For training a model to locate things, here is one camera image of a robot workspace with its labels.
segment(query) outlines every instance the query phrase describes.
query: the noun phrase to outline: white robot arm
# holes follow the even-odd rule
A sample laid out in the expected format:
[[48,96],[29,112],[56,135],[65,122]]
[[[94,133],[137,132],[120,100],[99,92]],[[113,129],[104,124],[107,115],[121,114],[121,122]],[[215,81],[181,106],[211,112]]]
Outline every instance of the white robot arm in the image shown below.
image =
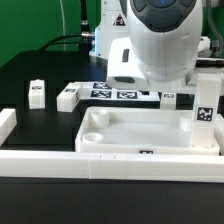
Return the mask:
[[[109,85],[161,92],[176,92],[183,88],[195,69],[198,56],[202,30],[201,0],[120,2],[127,16],[130,35],[130,45],[126,47],[133,56],[129,57],[129,66],[119,64],[114,54],[118,54],[118,49],[112,45],[108,63]],[[124,66],[133,67],[133,73],[125,75]],[[120,74],[114,72],[115,67],[120,67]],[[118,78],[122,76],[132,80],[132,85],[125,82],[124,77]]]

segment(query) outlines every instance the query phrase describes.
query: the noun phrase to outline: qr code sticker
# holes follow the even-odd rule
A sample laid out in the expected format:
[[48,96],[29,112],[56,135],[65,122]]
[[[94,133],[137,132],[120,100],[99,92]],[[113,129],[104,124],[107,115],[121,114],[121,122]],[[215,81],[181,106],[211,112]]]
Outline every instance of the qr code sticker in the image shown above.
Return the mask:
[[65,92],[66,93],[74,93],[75,92],[75,89],[66,89]]
[[137,92],[117,92],[118,99],[138,99]]
[[91,97],[95,97],[95,98],[111,98],[111,91],[97,91],[94,90],[91,93]]
[[213,122],[214,108],[211,107],[198,107],[197,121]]
[[42,89],[42,86],[32,86],[32,89],[33,90],[39,90],[39,89]]
[[93,84],[93,89],[112,89],[111,87],[109,87],[108,85],[107,85],[107,83],[105,83],[105,82],[95,82],[94,84]]

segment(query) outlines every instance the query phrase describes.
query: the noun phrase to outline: black cable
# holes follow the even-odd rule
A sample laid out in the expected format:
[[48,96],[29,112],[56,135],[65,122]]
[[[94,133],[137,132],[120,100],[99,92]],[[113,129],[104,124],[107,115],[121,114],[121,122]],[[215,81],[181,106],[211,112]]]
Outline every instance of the black cable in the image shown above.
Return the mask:
[[87,20],[86,0],[80,0],[80,4],[81,4],[81,18],[82,20]]
[[89,23],[88,23],[88,18],[87,18],[87,7],[86,7],[86,0],[80,0],[80,5],[81,5],[81,31],[88,32],[90,31],[89,29]]
[[81,37],[81,34],[74,33],[74,34],[68,34],[68,35],[64,35],[64,36],[60,36],[60,37],[54,38],[51,41],[49,41],[47,44],[42,46],[39,50],[40,51],[45,51],[50,45],[52,45],[53,43],[55,43],[55,42],[57,42],[59,40],[65,40],[65,39],[74,38],[74,37]]
[[52,45],[62,45],[62,44],[79,44],[77,41],[71,41],[71,42],[56,42],[56,43],[51,43],[49,46]]

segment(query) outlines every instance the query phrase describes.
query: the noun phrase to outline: white plastic base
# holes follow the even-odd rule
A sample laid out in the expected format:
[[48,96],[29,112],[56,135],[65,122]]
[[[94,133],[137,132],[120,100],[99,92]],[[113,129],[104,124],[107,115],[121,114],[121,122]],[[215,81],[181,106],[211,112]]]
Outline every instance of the white plastic base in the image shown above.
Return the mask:
[[76,138],[76,151],[219,155],[215,137],[211,148],[190,146],[192,120],[186,113],[189,111],[88,108]]
[[0,113],[0,146],[16,126],[15,109],[4,109]]
[[30,81],[29,89],[29,106],[30,109],[45,108],[45,84],[44,80]]

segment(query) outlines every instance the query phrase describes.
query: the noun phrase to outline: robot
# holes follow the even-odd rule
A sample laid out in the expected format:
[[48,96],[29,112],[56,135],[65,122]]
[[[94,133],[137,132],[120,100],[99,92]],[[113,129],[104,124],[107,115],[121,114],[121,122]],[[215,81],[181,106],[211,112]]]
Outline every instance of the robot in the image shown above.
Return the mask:
[[[194,154],[194,150],[199,148],[205,151],[214,149],[218,99],[224,95],[223,70],[196,68],[198,53],[205,42],[201,38],[202,1],[120,0],[120,4],[129,36],[112,42],[107,71],[109,86],[123,90],[162,92],[168,99],[161,102],[169,101],[172,98],[170,96],[175,99],[176,93],[195,95],[192,113],[188,118],[180,115],[180,123],[184,120],[181,129],[185,131],[184,126],[189,126],[187,129],[190,132],[187,137],[190,150],[184,150],[184,153]],[[219,145],[224,148],[222,140]],[[143,148],[148,152],[153,151],[153,146]],[[169,150],[167,145],[165,153],[169,153]]]

